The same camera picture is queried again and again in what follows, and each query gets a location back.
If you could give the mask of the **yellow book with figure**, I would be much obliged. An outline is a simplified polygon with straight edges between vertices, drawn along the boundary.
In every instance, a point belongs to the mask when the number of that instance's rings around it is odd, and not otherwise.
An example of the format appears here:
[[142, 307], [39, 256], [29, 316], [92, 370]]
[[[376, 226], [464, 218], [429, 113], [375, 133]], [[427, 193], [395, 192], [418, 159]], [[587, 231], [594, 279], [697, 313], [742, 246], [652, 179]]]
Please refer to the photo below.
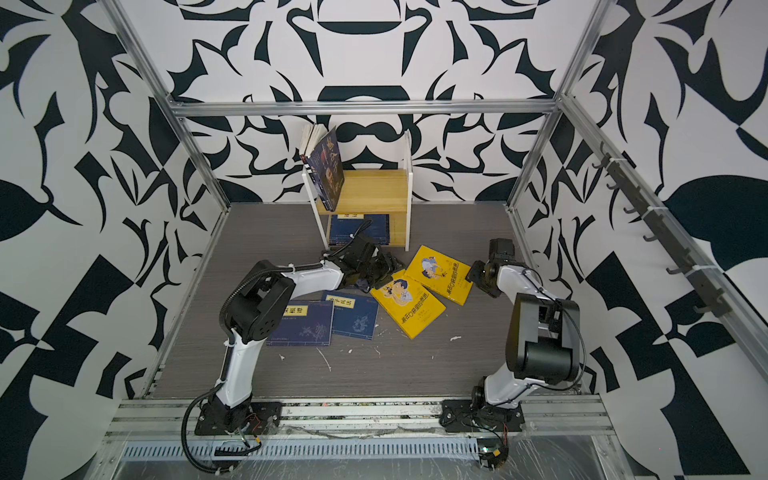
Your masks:
[[427, 246], [421, 246], [406, 274], [447, 300], [463, 306], [472, 289], [470, 266]]

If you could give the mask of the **purple book with old man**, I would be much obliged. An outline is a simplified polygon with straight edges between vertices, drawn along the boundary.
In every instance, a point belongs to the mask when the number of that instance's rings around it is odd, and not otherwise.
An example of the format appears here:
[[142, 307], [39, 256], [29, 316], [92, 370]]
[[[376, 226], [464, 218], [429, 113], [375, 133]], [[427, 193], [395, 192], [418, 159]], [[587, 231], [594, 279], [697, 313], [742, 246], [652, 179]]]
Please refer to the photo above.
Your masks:
[[324, 208], [334, 212], [345, 182], [336, 129], [328, 130], [328, 134], [315, 147], [312, 154], [302, 158], [302, 161], [309, 166]]

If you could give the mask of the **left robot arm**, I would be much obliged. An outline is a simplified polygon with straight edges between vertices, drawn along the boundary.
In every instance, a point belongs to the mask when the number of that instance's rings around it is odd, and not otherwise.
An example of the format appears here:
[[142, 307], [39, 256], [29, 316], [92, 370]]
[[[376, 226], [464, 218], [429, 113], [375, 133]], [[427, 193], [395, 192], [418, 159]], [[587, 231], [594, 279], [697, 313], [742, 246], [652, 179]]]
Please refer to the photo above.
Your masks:
[[393, 279], [404, 264], [364, 236], [312, 264], [278, 266], [257, 262], [222, 305], [218, 322], [227, 335], [221, 374], [203, 413], [228, 431], [250, 415], [252, 379], [267, 338], [289, 302], [307, 294], [355, 287], [368, 293]]

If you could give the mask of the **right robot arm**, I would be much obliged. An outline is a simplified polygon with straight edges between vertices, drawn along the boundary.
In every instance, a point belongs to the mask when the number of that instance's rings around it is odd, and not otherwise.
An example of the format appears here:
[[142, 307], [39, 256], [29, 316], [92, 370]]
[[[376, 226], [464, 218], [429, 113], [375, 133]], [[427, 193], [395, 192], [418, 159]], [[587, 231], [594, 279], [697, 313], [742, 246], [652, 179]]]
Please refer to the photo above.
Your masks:
[[505, 360], [473, 389], [473, 410], [512, 410], [536, 390], [561, 392], [581, 384], [586, 345], [580, 308], [547, 290], [539, 273], [516, 259], [513, 240], [490, 240], [488, 260], [474, 262], [466, 279], [512, 303]]

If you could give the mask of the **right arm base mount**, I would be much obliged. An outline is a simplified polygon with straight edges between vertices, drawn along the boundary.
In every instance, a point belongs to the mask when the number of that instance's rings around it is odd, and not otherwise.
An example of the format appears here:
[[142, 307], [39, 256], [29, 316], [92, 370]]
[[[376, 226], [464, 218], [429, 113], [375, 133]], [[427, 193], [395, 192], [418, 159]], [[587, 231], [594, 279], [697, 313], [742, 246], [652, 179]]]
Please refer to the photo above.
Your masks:
[[439, 425], [449, 433], [517, 433], [525, 422], [522, 409], [477, 407], [469, 399], [443, 400]]

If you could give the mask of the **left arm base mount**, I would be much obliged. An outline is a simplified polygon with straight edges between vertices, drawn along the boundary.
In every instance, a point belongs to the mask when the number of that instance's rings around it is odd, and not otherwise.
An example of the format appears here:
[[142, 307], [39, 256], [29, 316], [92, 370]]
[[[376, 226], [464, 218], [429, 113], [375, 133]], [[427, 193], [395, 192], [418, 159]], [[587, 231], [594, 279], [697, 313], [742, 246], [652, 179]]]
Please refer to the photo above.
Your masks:
[[206, 402], [197, 416], [194, 433], [197, 436], [221, 436], [243, 433], [261, 435], [281, 421], [281, 402], [247, 402], [229, 408], [218, 399]]

